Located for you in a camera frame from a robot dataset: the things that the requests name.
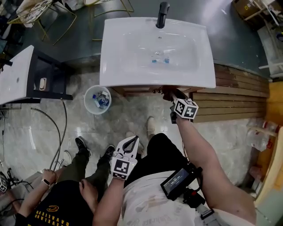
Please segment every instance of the dark gray floor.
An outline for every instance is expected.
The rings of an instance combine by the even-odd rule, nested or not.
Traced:
[[[135,17],[157,17],[161,0],[132,0]],[[267,64],[260,38],[256,31],[242,21],[231,5],[231,0],[168,0],[169,19],[202,24],[207,27],[215,63],[268,76],[258,67]],[[96,7],[96,14],[111,9],[122,8],[120,1],[114,0]],[[99,55],[101,42],[91,41],[88,22],[88,7],[76,11],[77,19],[68,33],[55,45],[40,41],[34,28],[24,36],[24,47],[34,45],[39,50],[59,61],[69,61]],[[94,20],[94,37],[102,38],[104,20],[127,17],[126,12],[104,14]],[[60,17],[49,34],[58,34],[67,27],[70,18]]]

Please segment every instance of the white sink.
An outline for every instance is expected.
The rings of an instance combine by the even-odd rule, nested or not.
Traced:
[[[105,21],[100,85],[179,85],[215,88],[213,57],[205,26],[157,18]]]

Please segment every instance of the faucet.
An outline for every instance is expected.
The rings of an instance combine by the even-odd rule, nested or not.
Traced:
[[[156,23],[156,27],[162,29],[165,26],[166,15],[168,13],[170,4],[168,2],[161,2],[160,9],[158,13],[158,19]]]

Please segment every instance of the wristwatch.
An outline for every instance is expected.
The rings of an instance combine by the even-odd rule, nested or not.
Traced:
[[[51,186],[51,184],[46,179],[42,179],[41,181],[43,181],[48,187]]]

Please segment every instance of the person's hand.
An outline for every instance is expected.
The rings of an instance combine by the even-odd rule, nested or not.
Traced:
[[[96,187],[94,187],[86,179],[83,179],[80,182],[80,193],[81,193],[81,196],[83,196],[84,200],[87,202],[91,211],[94,213],[98,205],[98,202],[97,202],[98,191]]]
[[[43,179],[47,180],[50,185],[54,184],[55,181],[56,181],[56,173],[52,170],[49,170],[49,169],[45,169],[43,171],[43,176],[42,176]]]

